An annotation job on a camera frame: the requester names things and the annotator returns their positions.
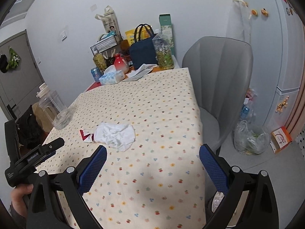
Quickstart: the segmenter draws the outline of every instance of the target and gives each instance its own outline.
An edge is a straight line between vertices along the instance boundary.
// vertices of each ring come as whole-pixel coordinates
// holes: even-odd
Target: tablecloth
[[[107,161],[83,198],[104,229],[201,229],[205,225],[204,168],[200,111],[187,68],[149,74],[136,82],[121,82],[82,93],[71,105],[72,121],[53,129],[45,143],[57,137],[65,145],[37,170],[61,173],[89,157],[99,143],[85,143],[82,128],[99,123],[130,123],[136,141],[119,152],[107,148]],[[65,196],[65,215],[78,228]]]

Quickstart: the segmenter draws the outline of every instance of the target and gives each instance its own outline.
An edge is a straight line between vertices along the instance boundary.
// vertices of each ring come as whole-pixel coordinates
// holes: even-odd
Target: red vase
[[[129,71],[129,64],[127,63],[127,61],[122,58],[119,53],[115,54],[114,57],[114,66],[116,70],[122,70],[124,74],[126,74]]]

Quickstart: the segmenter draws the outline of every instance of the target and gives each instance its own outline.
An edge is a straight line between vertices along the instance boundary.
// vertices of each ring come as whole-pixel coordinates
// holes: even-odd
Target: gray door
[[[13,108],[13,113],[19,118],[30,105],[39,101],[36,95],[44,81],[32,57],[26,31],[0,43],[0,53],[5,54],[8,61],[10,47],[21,57],[21,61],[16,69],[9,69],[6,73],[0,72],[0,97],[5,107]]]

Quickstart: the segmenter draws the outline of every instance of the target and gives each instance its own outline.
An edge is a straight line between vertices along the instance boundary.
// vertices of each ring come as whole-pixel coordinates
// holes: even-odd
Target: yellow snack bag
[[[127,37],[127,40],[128,40],[128,43],[129,45],[131,46],[134,42],[135,42],[135,39],[134,39],[134,36],[135,36],[135,28],[132,29],[132,30],[129,30],[127,32],[125,32],[126,34],[126,37]],[[146,38],[149,38],[149,33],[146,31],[146,29],[143,27],[142,31],[141,31],[141,39],[146,39]]]

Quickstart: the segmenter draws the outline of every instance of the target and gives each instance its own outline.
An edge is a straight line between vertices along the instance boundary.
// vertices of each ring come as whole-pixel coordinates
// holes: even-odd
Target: gray floor
[[[244,172],[266,170],[269,173],[278,205],[279,228],[284,229],[305,199],[305,161],[298,144],[292,142],[278,154],[268,147],[261,155],[246,156],[235,150],[230,134],[219,156]]]

